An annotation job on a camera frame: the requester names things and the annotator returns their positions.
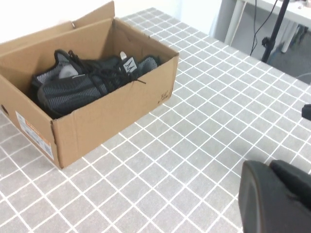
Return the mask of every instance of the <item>table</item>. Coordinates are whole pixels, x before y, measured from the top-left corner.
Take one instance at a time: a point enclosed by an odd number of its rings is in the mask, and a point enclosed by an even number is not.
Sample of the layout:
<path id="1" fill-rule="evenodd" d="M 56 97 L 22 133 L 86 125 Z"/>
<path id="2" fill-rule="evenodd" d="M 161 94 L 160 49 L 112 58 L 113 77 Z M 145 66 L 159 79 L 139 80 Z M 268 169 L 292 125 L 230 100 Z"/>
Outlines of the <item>table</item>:
<path id="1" fill-rule="evenodd" d="M 245 9 L 245 5 L 249 3 L 255 5 L 255 0 L 237 0 L 235 9 L 232 15 L 232 20 L 230 22 L 227 35 L 225 38 L 225 43 L 228 45 L 232 44 L 234 35 L 239 26 L 242 14 Z M 266 11 L 271 11 L 275 3 L 275 0 L 257 0 L 257 7 L 262 8 Z M 276 7 L 273 11 L 274 14 L 278 14 L 282 6 L 282 1 L 278 1 Z M 303 7 L 299 9 L 299 6 L 302 5 L 302 2 L 290 2 L 287 8 L 285 18 L 290 20 L 290 23 L 287 25 L 286 30 L 283 35 L 282 41 L 285 41 L 282 48 L 282 52 L 286 52 L 290 42 L 293 38 L 293 35 L 297 29 L 298 24 L 302 24 L 306 27 L 311 27 L 311 8 Z"/>
<path id="2" fill-rule="evenodd" d="M 310 172 L 310 86 L 152 8 L 180 51 L 171 99 L 64 170 L 0 114 L 0 232 L 242 233 L 246 159 Z"/>

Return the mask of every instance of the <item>white wall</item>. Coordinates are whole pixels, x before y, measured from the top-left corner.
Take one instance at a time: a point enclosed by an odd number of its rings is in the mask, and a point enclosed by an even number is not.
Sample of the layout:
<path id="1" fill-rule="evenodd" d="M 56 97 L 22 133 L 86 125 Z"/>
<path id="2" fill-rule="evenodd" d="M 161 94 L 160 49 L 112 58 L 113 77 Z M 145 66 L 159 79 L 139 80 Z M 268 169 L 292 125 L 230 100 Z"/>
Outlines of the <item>white wall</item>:
<path id="1" fill-rule="evenodd" d="M 181 21 L 214 35 L 221 3 L 222 0 L 183 0 Z"/>
<path id="2" fill-rule="evenodd" d="M 77 19 L 110 0 L 1 0 L 0 43 Z M 115 0 L 116 16 L 156 7 L 180 19 L 182 0 Z"/>

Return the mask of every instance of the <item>sneaker logo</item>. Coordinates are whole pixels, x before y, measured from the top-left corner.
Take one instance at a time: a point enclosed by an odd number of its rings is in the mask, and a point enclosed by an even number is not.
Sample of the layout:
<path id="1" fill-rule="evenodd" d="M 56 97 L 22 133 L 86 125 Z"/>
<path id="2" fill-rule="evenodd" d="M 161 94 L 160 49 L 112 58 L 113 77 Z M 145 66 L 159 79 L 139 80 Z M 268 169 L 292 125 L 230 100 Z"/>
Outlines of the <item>sneaker logo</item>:
<path id="1" fill-rule="evenodd" d="M 132 73 L 135 69 L 137 69 L 136 63 L 134 61 L 134 58 L 131 57 L 130 59 L 128 59 L 124 65 L 123 65 L 126 73 Z"/>

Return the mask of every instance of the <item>shoe box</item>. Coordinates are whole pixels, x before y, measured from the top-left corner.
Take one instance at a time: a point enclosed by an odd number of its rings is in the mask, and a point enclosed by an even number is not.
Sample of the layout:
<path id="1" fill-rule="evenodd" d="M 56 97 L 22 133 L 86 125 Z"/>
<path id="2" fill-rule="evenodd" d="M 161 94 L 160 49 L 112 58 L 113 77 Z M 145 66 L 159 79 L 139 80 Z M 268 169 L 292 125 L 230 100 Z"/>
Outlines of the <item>shoe box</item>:
<path id="1" fill-rule="evenodd" d="M 55 63 L 54 51 L 83 59 L 120 55 L 159 56 L 162 65 L 112 93 L 59 119 L 29 98 L 33 74 Z M 82 18 L 0 45 L 3 113 L 57 167 L 65 168 L 149 113 L 172 94 L 179 54 L 115 18 L 111 1 Z"/>

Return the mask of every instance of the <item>black sneaker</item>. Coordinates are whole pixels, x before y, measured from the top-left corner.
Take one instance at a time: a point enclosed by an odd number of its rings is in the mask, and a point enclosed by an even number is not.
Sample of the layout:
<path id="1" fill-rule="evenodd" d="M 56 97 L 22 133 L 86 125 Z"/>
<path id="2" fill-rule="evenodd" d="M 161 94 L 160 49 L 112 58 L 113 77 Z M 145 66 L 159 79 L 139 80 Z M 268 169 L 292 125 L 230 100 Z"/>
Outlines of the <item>black sneaker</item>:
<path id="1" fill-rule="evenodd" d="M 153 56 L 139 63 L 130 57 L 117 67 L 96 69 L 88 74 L 54 80 L 40 87 L 37 95 L 39 105 L 52 118 L 60 118 L 138 80 L 159 65 L 159 59 Z"/>
<path id="2" fill-rule="evenodd" d="M 117 66 L 120 58 L 117 56 L 101 60 L 80 59 L 71 50 L 67 53 L 64 50 L 54 52 L 55 65 L 43 73 L 33 76 L 31 83 L 31 95 L 35 98 L 41 85 L 46 82 L 67 78 L 75 75 L 87 74 L 95 69 Z"/>

